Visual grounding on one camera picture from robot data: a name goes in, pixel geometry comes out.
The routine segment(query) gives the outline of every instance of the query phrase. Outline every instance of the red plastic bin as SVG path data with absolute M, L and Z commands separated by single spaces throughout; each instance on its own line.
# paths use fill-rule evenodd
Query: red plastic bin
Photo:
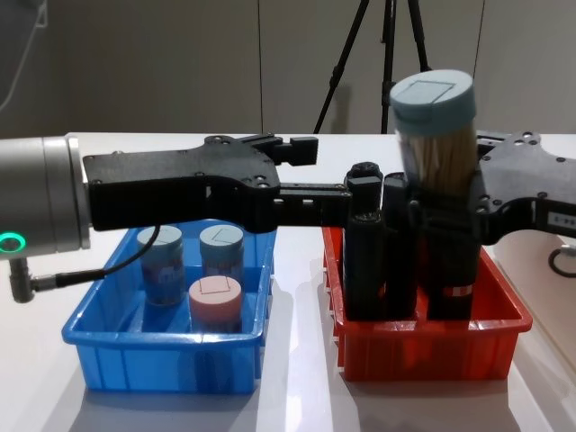
M 413 319 L 349 321 L 340 281 L 342 229 L 323 229 L 338 366 L 347 381 L 478 381 L 508 376 L 518 334 L 532 316 L 484 250 L 470 321 L 428 321 L 418 289 Z

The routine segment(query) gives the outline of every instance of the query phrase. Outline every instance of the pink lid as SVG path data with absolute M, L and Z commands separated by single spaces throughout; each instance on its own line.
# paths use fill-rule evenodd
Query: pink lid
M 240 284 L 230 277 L 203 277 L 192 284 L 188 297 L 193 318 L 202 322 L 240 319 L 242 291 Z

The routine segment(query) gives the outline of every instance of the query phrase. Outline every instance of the gray lid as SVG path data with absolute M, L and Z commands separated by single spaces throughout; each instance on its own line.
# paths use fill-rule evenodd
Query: gray lid
M 431 70 L 401 80 L 390 91 L 396 128 L 409 135 L 458 131 L 476 115 L 473 79 L 459 70 Z
M 154 227 L 143 229 L 138 233 L 136 240 L 138 241 L 139 248 L 142 248 L 149 242 L 154 232 Z M 182 231 L 170 225 L 162 225 L 158 237 L 154 240 L 154 244 L 150 250 L 144 254 L 143 257 L 147 259 L 161 259 L 162 256 L 170 257 L 182 246 Z
M 200 252 L 209 261 L 232 261 L 243 253 L 244 232 L 233 225 L 213 225 L 200 233 Z

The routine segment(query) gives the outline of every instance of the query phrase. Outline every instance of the tripod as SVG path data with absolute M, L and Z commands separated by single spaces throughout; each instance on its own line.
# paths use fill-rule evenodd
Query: tripod
M 356 40 L 356 35 L 358 30 L 360 30 L 360 25 L 364 19 L 366 8 L 370 0 L 360 0 L 360 5 L 356 11 L 354 21 L 352 22 L 352 27 L 348 32 L 346 38 L 346 43 L 340 54 L 340 59 L 332 71 L 332 77 L 330 78 L 330 87 L 328 94 L 326 95 L 326 100 L 322 106 L 322 111 L 318 121 L 316 122 L 316 127 L 314 128 L 314 133 L 320 133 L 320 128 L 332 102 L 332 97 L 334 92 L 338 88 L 340 79 L 344 74 L 344 68 L 348 61 L 348 56 Z M 385 46 L 384 49 L 384 72 L 382 80 L 382 124 L 381 133 L 386 133 L 388 130 L 388 109 L 390 108 L 390 90 L 395 83 L 392 82 L 392 64 L 394 61 L 394 33 L 396 31 L 396 4 L 397 0 L 386 0 L 384 7 L 384 25 L 382 28 L 382 43 Z M 426 57 L 426 47 L 424 45 L 424 29 L 422 27 L 422 16 L 420 14 L 419 0 L 408 0 L 408 8 L 410 13 L 410 21 L 412 22 L 412 31 L 414 33 L 414 41 L 416 42 L 416 49 L 418 50 L 418 61 L 420 63 L 420 72 L 426 72 L 431 70 L 428 65 L 428 59 Z

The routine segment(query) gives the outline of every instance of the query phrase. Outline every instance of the green indicator light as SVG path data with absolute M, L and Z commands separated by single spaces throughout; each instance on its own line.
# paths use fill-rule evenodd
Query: green indicator light
M 0 234 L 0 253 L 15 254 L 26 248 L 26 238 L 17 232 Z

